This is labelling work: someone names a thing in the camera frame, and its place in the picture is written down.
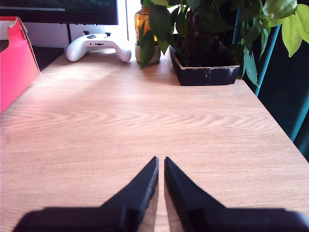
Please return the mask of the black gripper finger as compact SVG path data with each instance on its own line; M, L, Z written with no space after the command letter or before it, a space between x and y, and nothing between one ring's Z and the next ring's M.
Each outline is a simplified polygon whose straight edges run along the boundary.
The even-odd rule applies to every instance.
M169 157L164 176L177 215L186 232L211 232L208 216L226 207L196 185Z
M158 167L158 157L153 157L129 184L100 207L101 232L138 230L158 182Z

